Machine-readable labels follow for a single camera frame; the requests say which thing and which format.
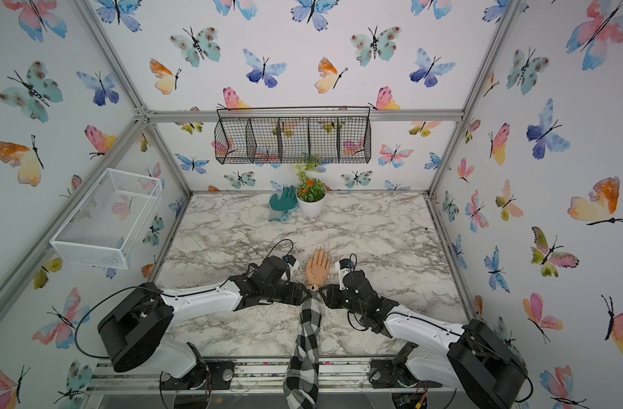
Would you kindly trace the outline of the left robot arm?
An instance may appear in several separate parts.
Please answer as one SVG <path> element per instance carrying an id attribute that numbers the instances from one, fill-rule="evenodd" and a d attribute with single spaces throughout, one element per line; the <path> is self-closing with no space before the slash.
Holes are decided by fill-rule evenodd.
<path id="1" fill-rule="evenodd" d="M 224 387 L 222 372 L 212 369 L 192 343 L 182 344 L 170 327 L 216 313 L 282 303 L 299 306 L 310 296 L 291 280 L 299 267 L 292 256 L 266 257 L 246 272 L 219 284 L 184 290 L 160 289 L 153 282 L 125 289 L 125 298 L 98 324 L 98 335 L 116 373 L 141 367 L 161 374 L 162 390 L 209 390 Z"/>

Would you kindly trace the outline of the plaid sleeved forearm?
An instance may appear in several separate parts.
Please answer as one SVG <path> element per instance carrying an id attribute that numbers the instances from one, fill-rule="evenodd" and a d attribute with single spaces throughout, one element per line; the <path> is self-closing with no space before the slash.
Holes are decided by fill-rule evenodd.
<path id="1" fill-rule="evenodd" d="M 289 408 L 316 408 L 319 395 L 320 298 L 309 298 L 299 313 L 299 332 L 285 374 L 283 392 Z"/>

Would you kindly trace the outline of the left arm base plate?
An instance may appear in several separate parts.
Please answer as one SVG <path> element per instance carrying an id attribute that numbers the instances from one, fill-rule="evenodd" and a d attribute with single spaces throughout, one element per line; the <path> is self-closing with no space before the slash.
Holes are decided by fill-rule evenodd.
<path id="1" fill-rule="evenodd" d="M 164 373 L 160 376 L 159 387 L 166 391 L 229 390 L 235 369 L 234 361 L 205 361 L 203 364 L 196 365 L 183 378 L 175 378 Z"/>

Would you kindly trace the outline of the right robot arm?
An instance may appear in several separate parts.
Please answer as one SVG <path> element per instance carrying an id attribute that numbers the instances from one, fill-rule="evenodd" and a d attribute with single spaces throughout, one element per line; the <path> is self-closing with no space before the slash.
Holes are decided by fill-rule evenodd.
<path id="1" fill-rule="evenodd" d="M 394 364 L 415 381 L 463 392 L 478 408 L 512 408 L 534 388 L 524 363 L 481 320 L 452 324 L 413 312 L 379 295 L 362 271 L 342 271 L 320 294 L 327 307 L 355 316 L 359 329 L 403 340 Z"/>

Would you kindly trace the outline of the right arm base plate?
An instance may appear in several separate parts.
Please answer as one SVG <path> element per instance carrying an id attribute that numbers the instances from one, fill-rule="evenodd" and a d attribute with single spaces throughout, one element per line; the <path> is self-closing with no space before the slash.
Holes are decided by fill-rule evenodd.
<path id="1" fill-rule="evenodd" d="M 416 378 L 408 369 L 406 361 L 398 359 L 372 359 L 369 365 L 368 380 L 374 389 L 442 387 L 441 383 Z"/>

